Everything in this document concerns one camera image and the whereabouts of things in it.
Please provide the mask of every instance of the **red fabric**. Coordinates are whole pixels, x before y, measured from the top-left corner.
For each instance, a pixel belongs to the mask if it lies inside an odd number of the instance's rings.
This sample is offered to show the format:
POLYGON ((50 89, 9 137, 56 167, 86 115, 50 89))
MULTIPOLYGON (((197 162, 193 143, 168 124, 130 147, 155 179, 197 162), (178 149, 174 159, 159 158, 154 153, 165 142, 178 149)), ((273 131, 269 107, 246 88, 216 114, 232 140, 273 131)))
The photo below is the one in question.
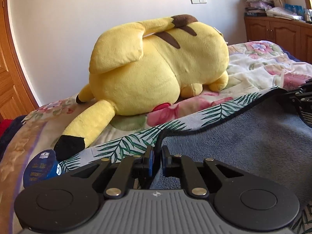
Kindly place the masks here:
POLYGON ((1 121, 1 123, 0 123, 0 137, 2 136, 4 131, 10 126, 12 121, 13 121, 12 119, 4 119, 3 121, 1 121))

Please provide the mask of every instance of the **light switch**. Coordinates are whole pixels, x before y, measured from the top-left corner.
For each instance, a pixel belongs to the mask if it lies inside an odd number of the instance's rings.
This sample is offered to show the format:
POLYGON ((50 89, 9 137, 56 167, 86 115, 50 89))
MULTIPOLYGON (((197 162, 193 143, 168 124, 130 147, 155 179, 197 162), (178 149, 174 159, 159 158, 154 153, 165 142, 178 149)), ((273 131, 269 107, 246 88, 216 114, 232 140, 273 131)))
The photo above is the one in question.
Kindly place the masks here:
POLYGON ((192 4, 200 3, 200 0, 191 0, 192 4))

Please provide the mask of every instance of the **black ear tip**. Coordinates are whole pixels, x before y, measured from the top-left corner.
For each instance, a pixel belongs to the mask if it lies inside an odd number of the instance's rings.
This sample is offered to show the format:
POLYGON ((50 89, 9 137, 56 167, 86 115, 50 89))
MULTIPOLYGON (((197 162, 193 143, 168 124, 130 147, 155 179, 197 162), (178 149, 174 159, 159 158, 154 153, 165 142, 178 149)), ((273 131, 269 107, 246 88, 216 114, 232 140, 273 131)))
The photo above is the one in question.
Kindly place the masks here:
POLYGON ((83 103, 85 103, 85 102, 82 102, 82 101, 79 99, 78 95, 77 95, 77 97, 76 97, 76 103, 77 103, 77 104, 83 104, 83 103))
POLYGON ((85 141, 82 137, 61 135, 54 146, 57 161, 64 161, 85 149, 85 141))

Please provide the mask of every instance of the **red cheek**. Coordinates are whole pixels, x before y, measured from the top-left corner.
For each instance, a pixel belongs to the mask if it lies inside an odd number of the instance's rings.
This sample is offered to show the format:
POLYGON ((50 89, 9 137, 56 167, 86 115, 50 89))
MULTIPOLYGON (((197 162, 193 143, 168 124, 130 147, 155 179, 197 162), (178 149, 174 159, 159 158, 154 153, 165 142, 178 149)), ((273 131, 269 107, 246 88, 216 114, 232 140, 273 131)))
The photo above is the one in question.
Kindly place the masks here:
POLYGON ((163 104, 161 104, 161 105, 156 106, 156 107, 153 109, 152 112, 158 111, 158 110, 161 110, 161 109, 164 109, 164 108, 166 108, 166 107, 168 107, 168 106, 171 106, 171 104, 170 104, 170 103, 163 103, 163 104))

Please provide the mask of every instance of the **round pad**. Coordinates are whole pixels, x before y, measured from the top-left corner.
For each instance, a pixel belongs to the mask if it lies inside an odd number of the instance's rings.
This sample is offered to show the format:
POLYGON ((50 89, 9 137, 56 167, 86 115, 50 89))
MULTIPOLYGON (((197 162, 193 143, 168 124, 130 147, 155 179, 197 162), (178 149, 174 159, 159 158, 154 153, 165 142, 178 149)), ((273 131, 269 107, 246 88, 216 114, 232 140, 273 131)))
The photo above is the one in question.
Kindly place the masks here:
POLYGON ((78 177, 58 177, 29 186, 14 203, 21 225, 41 233, 70 231, 87 222, 98 207, 98 194, 87 179, 78 177))
POLYGON ((73 201, 70 192, 61 189, 51 189, 42 192, 37 197, 37 204, 46 210, 60 210, 68 207, 73 201))
POLYGON ((241 202, 251 209, 267 210, 275 206, 277 199, 269 191, 252 189, 241 194, 241 202))
POLYGON ((214 206, 224 220, 252 231, 286 227, 299 212, 299 201, 293 192, 255 176, 225 181, 216 193, 214 206))

